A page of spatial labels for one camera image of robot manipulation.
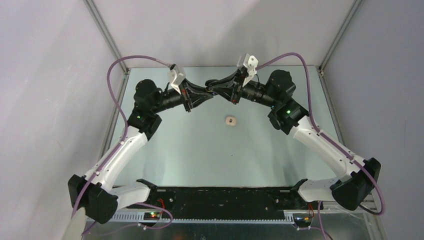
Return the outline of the black earbud charging case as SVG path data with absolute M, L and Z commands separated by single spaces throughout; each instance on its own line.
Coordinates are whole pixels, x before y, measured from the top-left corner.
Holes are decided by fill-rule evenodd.
M 206 86 L 205 90 L 211 96 L 217 96 L 218 95 L 210 86 Z

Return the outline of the beige earbud charging case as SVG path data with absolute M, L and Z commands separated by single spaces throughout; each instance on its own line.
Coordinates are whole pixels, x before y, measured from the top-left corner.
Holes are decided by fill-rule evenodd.
M 227 117 L 225 118 L 225 123 L 226 123 L 228 126 L 235 127 L 235 126 L 237 125 L 237 118 L 236 118 L 236 117 L 234 117 L 234 116 L 227 116 Z

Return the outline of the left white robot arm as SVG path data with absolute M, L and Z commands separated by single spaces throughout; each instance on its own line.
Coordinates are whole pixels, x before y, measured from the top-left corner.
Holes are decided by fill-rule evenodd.
M 159 112 L 183 105 L 187 112 L 214 94 L 183 80 L 179 90 L 157 87 L 151 79 L 141 80 L 135 87 L 134 108 L 124 118 L 120 139 L 84 175 L 73 175 L 68 181 L 72 213 L 83 208 L 85 215 L 94 221 L 107 223 L 117 210 L 141 203 L 153 208 L 158 194 L 146 184 L 136 181 L 130 185 L 115 187 L 115 181 L 124 167 L 155 134 L 162 122 Z

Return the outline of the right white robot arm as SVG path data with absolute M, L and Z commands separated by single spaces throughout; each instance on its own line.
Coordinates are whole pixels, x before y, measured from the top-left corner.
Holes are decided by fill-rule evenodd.
M 310 202 L 334 201 L 350 211 L 360 208 L 375 188 L 380 162 L 353 153 L 313 123 L 311 113 L 293 99 L 296 85 L 288 71 L 274 70 L 265 84 L 244 83 L 246 76 L 237 70 L 223 79 L 207 80 L 206 90 L 233 104 L 246 99 L 270 107 L 267 117 L 272 126 L 308 147 L 335 174 L 330 179 L 300 180 L 292 188 L 291 204 L 304 209 Z

